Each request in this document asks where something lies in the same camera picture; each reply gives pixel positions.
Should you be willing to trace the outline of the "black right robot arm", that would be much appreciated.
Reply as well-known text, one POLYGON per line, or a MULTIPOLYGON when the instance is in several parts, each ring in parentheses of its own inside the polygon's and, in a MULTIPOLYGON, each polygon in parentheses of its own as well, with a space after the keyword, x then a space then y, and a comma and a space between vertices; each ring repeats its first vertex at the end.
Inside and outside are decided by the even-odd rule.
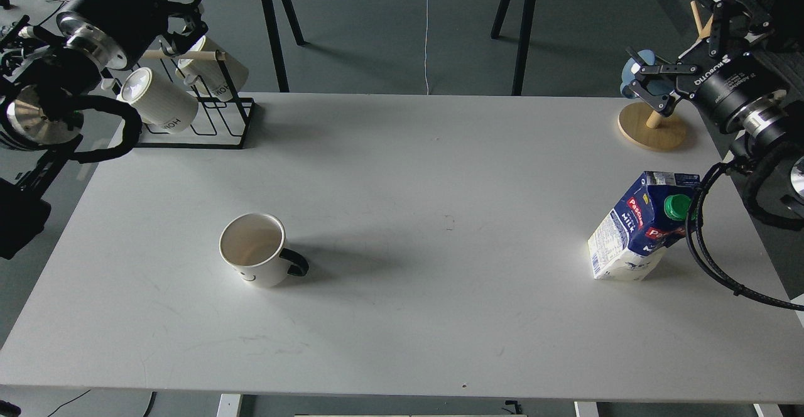
POLYGON ((736 133, 732 159, 715 163, 692 197, 691 216, 685 219, 687 247, 700 268, 716 282, 762 305, 802 311, 799 303, 766 296, 727 274, 713 259, 703 234, 704 202, 716 180, 729 171, 746 177, 741 193, 744 207, 759 222, 779 229, 802 230, 802 114, 782 101, 790 85, 762 65, 751 51, 772 33, 773 20, 758 0, 693 0, 693 8, 711 13, 707 26, 676 60, 647 60, 634 48, 623 68, 621 93, 645 102, 661 119, 686 100, 721 133, 736 133), (784 161, 790 168, 790 193, 781 202, 795 216, 772 214, 758 203, 766 180, 784 161))

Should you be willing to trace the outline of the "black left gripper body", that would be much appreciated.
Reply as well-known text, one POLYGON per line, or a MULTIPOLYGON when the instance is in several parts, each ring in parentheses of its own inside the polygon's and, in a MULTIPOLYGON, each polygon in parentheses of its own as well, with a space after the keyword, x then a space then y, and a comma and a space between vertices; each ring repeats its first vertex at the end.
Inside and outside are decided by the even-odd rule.
POLYGON ((88 26, 111 39, 117 51, 109 68, 127 70, 155 39, 166 33, 166 0, 70 0, 57 14, 57 27, 65 36, 88 26))

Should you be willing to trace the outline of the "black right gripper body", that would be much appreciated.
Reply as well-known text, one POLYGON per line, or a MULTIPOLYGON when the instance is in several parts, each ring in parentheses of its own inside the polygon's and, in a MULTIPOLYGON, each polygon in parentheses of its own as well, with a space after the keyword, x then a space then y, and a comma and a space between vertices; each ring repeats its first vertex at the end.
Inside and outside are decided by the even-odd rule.
POLYGON ((788 85, 753 56, 744 38, 729 38, 714 57, 699 40, 678 57, 695 73, 677 78, 684 95, 723 134, 745 130, 750 136, 784 136, 788 128, 781 101, 788 85))

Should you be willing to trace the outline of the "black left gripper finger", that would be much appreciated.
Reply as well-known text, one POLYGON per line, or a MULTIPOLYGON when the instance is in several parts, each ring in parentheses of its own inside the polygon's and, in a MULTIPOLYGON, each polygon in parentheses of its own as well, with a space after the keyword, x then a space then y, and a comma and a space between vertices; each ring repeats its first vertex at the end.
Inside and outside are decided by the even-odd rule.
POLYGON ((165 15, 167 17, 191 17, 198 12, 203 0, 166 0, 165 15))
POLYGON ((184 55, 208 30, 209 26, 203 20, 190 20, 181 33, 177 33, 177 31, 167 33, 166 31, 161 34, 163 40, 159 44, 160 50, 167 57, 184 55))

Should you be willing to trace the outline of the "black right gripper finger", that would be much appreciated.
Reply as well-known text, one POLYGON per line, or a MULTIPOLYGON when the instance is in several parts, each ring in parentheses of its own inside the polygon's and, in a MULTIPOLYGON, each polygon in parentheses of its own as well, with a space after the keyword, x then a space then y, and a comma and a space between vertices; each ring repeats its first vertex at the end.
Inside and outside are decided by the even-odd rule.
POLYGON ((768 37, 774 28, 772 17, 758 0, 695 0, 712 14, 709 35, 705 37, 709 58, 746 51, 768 37))
POLYGON ((676 80, 695 73, 695 65, 671 63, 653 50, 637 51, 631 46, 626 53, 631 57, 626 62, 627 99, 640 99, 661 117, 669 117, 678 99, 676 80))

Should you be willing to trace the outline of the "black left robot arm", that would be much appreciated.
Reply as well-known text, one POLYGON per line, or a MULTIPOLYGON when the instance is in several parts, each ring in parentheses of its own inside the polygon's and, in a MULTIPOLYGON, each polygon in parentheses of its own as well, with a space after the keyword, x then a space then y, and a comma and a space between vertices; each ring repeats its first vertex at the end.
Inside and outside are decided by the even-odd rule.
POLYGON ((169 57, 189 51, 209 30, 201 2, 69 0, 57 13, 58 34, 23 16, 3 36, 3 50, 22 38, 40 45, 15 70, 2 71, 2 147, 43 152, 20 180, 2 181, 3 259, 12 259, 43 231, 52 209, 43 194, 66 162, 112 160, 137 145, 143 131, 138 111, 93 90, 111 70, 129 70, 158 37, 165 40, 163 53, 169 57), (120 117, 121 141, 78 151, 85 110, 120 117))

